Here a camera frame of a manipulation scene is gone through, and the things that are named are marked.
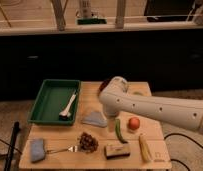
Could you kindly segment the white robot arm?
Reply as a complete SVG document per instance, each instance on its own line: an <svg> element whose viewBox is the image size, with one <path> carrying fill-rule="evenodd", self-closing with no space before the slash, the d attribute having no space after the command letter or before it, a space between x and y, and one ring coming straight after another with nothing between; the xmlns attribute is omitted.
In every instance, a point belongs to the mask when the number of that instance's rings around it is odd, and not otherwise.
<svg viewBox="0 0 203 171"><path fill-rule="evenodd" d="M101 84L98 98L107 115L130 112L203 135L203 100L135 95L128 86L120 76Z"/></svg>

